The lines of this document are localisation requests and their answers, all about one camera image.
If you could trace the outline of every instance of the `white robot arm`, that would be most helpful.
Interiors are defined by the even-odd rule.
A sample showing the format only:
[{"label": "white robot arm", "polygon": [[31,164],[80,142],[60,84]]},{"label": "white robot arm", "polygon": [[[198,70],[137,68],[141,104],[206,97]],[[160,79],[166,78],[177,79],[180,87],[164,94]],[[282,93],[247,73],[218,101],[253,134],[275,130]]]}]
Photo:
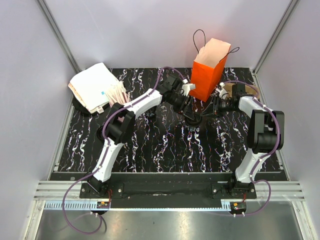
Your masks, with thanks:
[{"label": "white robot arm", "polygon": [[168,102],[173,105],[176,113],[183,115],[189,122],[196,119],[192,110],[193,98],[189,96],[189,91],[194,88],[195,85],[188,83],[187,80],[169,75],[156,89],[150,88],[135,100],[125,105],[115,103],[110,110],[110,115],[122,108],[124,110],[116,114],[105,128],[106,139],[102,153],[93,170],[94,175],[88,179],[87,183],[96,192],[100,192],[102,185],[111,177],[112,168],[120,149],[131,139],[136,118],[146,111],[150,109],[155,111],[156,106]]},{"label": "white robot arm", "polygon": [[[269,158],[268,153],[275,148],[278,137],[276,149],[282,148],[285,115],[282,111],[274,111],[270,108],[266,110],[255,96],[246,93],[245,85],[241,82],[232,86],[232,97],[223,98],[226,91],[221,86],[217,87],[216,93],[201,116],[220,118],[225,112],[238,111],[250,118],[247,133],[248,150],[228,186],[228,192],[244,193],[250,189],[249,185],[254,181],[262,164]],[[276,118],[279,132],[269,111]]]},{"label": "white robot arm", "polygon": [[[135,119],[137,119],[141,114],[146,112],[147,110],[158,106],[162,101],[162,95],[159,91],[155,90],[152,92],[152,89],[150,88],[146,93],[138,97],[135,101],[139,101],[140,99],[143,99],[142,101],[138,102],[137,104],[130,106],[131,102],[128,102],[124,105],[130,106],[127,108],[128,111],[132,111],[135,114]],[[115,142],[109,138],[109,144],[107,140],[104,140],[104,146],[102,149],[102,153],[100,155],[100,158],[98,160],[97,165],[95,166],[93,171],[96,171],[99,168],[99,171],[97,171],[93,176],[98,180],[104,183],[111,177],[111,171],[112,167],[114,166],[116,157],[122,148],[124,143],[119,142],[118,144],[115,144]]]}]

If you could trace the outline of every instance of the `black marble surface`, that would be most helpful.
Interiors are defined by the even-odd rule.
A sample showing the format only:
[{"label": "black marble surface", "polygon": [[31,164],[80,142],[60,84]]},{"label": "black marble surface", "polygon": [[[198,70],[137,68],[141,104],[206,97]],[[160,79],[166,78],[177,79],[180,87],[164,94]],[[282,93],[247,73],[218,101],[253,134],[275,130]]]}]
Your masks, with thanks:
[{"label": "black marble surface", "polygon": [[[190,68],[178,68],[190,78]],[[158,68],[126,68],[110,70],[124,81],[131,99],[152,88]],[[253,83],[248,68],[225,68],[221,81],[239,80]],[[194,110],[201,112],[206,103],[195,101]],[[107,119],[109,109],[96,116],[83,116],[74,111],[59,163],[59,172],[91,171],[100,156],[103,143],[97,129]],[[121,149],[113,172],[230,172],[234,171],[246,154],[246,135],[249,118],[244,113],[229,112],[219,119],[205,118],[195,132],[184,119],[173,112],[168,103],[157,107],[155,118],[141,115],[135,123],[132,141]],[[279,171],[275,155],[261,171]]]}]

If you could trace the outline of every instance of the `wire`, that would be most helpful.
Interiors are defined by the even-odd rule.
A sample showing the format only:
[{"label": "wire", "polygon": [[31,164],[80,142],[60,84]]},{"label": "wire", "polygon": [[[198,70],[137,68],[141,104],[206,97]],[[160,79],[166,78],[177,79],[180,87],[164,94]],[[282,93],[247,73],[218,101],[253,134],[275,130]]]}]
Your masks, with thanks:
[{"label": "wire", "polygon": [[[84,214],[76,217],[76,219],[74,219],[72,222],[75,223],[75,222],[77,222],[79,219],[82,219],[83,217],[88,216],[88,215],[92,215],[92,213],[91,213],[91,212],[86,212],[86,213],[84,213]],[[100,216],[100,215],[98,215],[98,216],[99,216],[100,222],[102,221],[103,224],[104,224],[104,232],[107,232],[107,223],[106,223],[106,220],[105,220],[102,216]],[[62,228],[54,229],[54,228],[52,227],[53,224],[52,224],[51,217],[49,217],[48,221],[49,221],[48,225],[49,225],[50,230],[51,230],[52,232],[58,233],[58,232],[61,232],[62,230],[65,230],[67,227],[69,227],[69,225],[66,224],[66,225],[63,226]]]},{"label": "wire", "polygon": [[201,31],[201,32],[203,32],[203,36],[204,36],[204,46],[206,45],[206,34],[205,34],[205,32],[202,30],[202,29],[198,29],[198,30],[196,30],[195,32],[194,32],[194,34],[193,34],[193,44],[194,44],[194,46],[195,46],[195,49],[196,49],[196,51],[199,53],[199,49],[197,48],[197,45],[196,45],[196,42],[195,42],[195,35],[196,35],[196,33],[198,32],[198,31]]},{"label": "wire", "polygon": [[272,117],[272,119],[274,121],[274,124],[275,124],[275,129],[276,129],[276,142],[275,142],[275,145],[274,145],[272,151],[270,151],[269,153],[266,153],[265,155],[261,156],[261,159],[263,159],[263,158],[266,158],[268,156],[271,156],[272,154],[274,154],[276,152],[276,150],[277,150],[277,148],[279,146],[279,143],[280,143],[280,126],[279,126],[279,123],[278,123],[278,120],[277,120],[276,116],[273,114],[273,112],[268,107],[266,107],[261,102],[259,102],[257,98],[253,98],[253,101],[256,104],[258,104],[262,109],[265,109],[271,115],[271,117]]},{"label": "wire", "polygon": [[247,199],[247,194],[246,194],[246,193],[244,193],[244,194],[243,194],[243,200],[242,200],[242,202],[241,202],[241,203],[244,203],[244,202],[246,201],[246,199]]},{"label": "wire", "polygon": [[[122,112],[122,111],[124,111],[124,110],[126,110],[126,109],[128,109],[128,108],[130,108],[130,107],[132,107],[132,106],[134,106],[134,105],[136,105],[137,103],[141,102],[141,101],[144,100],[145,98],[148,98],[149,95],[152,94],[152,93],[156,90],[156,88],[157,88],[157,86],[158,86],[158,84],[159,84],[159,81],[160,81],[162,72],[164,72],[165,69],[171,69],[171,70],[175,71],[176,73],[179,74],[179,76],[180,76],[180,78],[181,78],[182,80],[184,79],[184,76],[183,76],[183,75],[181,74],[181,72],[179,72],[177,69],[175,69],[175,68],[173,68],[173,67],[170,67],[170,66],[162,67],[162,68],[159,70],[159,72],[158,72],[158,76],[157,76],[155,85],[154,85],[153,89],[150,91],[150,93],[149,93],[148,95],[145,95],[144,97],[136,100],[136,101],[133,102],[132,104],[130,104],[130,105],[128,105],[128,106],[125,106],[125,107],[117,110],[117,111],[114,112],[111,116],[108,117],[108,119],[107,119],[106,122],[104,123],[103,129],[102,129],[102,135],[103,135],[104,139],[105,139],[106,142],[107,142],[107,147],[106,147],[106,149],[105,149],[105,152],[104,152],[104,154],[103,154],[103,157],[102,157],[102,160],[101,160],[101,162],[100,162],[100,164],[99,164],[99,167],[101,167],[101,166],[103,165],[103,163],[104,163],[104,161],[105,161],[105,159],[106,159],[106,156],[107,156],[107,152],[108,152],[108,150],[109,150],[110,140],[109,140],[109,138],[106,136],[105,132],[106,132],[106,128],[107,128],[108,124],[110,123],[111,119],[114,118],[118,113],[120,113],[120,112]],[[97,169],[94,170],[94,171],[93,171],[92,173],[90,173],[89,175],[85,175],[85,176],[83,176],[82,178],[80,178],[79,180],[75,181],[75,182],[66,190],[66,192],[65,192],[65,194],[64,194],[64,196],[63,196],[63,199],[62,199],[62,212],[63,212],[63,217],[64,217],[66,223],[68,224],[68,226],[69,226],[70,228],[72,228],[73,230],[75,230],[75,231],[77,231],[77,232],[79,232],[79,233],[82,233],[82,234],[84,234],[84,235],[95,234],[97,231],[99,231],[99,229],[101,228],[101,225],[102,225],[102,220],[100,219],[100,220],[101,220],[101,221],[100,221],[100,224],[99,224],[99,226],[98,226],[98,228],[97,228],[96,230],[91,231],[91,232],[81,231],[80,229],[78,229],[78,228],[76,228],[75,226],[73,226],[72,223],[68,220],[67,213],[66,213],[66,209],[65,209],[65,201],[66,201],[67,195],[68,195],[68,193],[70,192],[70,190],[71,190],[76,184],[78,184],[79,182],[81,182],[81,181],[83,181],[83,180],[85,180],[85,179],[88,179],[89,177],[91,177],[91,176],[93,176],[94,174],[96,174],[96,173],[100,170],[99,167],[97,167]]]}]

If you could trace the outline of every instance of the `white wall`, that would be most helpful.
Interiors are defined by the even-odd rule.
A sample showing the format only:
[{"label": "white wall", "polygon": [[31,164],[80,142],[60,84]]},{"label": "white wall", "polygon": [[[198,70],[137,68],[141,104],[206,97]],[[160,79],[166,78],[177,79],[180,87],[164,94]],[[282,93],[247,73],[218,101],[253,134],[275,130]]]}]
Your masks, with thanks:
[{"label": "white wall", "polygon": [[2,1],[0,22],[0,238],[17,240],[49,172],[74,72],[36,1]]},{"label": "white wall", "polygon": [[285,114],[283,155],[320,236],[320,2],[300,1],[258,72],[267,104]]},{"label": "white wall", "polygon": [[[253,68],[290,0],[46,0],[81,69],[191,67],[192,36],[240,47],[229,67]],[[202,47],[200,32],[196,37]]]}]

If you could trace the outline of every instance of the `paper bag handle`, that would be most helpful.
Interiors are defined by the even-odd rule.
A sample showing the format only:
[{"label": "paper bag handle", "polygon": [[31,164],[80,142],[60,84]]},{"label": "paper bag handle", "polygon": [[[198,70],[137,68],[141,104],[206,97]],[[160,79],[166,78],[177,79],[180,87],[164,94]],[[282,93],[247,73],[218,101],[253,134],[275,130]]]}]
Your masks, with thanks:
[{"label": "paper bag handle", "polygon": [[240,49],[240,47],[238,47],[238,46],[235,47],[234,49],[232,49],[230,52],[228,52],[228,53],[219,61],[219,63],[220,63],[223,59],[225,59],[229,54],[233,54],[233,53],[238,52],[239,49]]},{"label": "paper bag handle", "polygon": [[203,36],[204,36],[204,45],[206,45],[206,34],[205,34],[205,32],[204,32],[202,29],[198,29],[198,30],[197,30],[197,31],[195,31],[195,32],[194,32],[194,34],[193,34],[193,44],[194,44],[194,46],[195,46],[196,51],[199,53],[199,49],[197,48],[197,45],[196,45],[196,42],[195,42],[195,34],[196,34],[198,31],[203,32]]}]

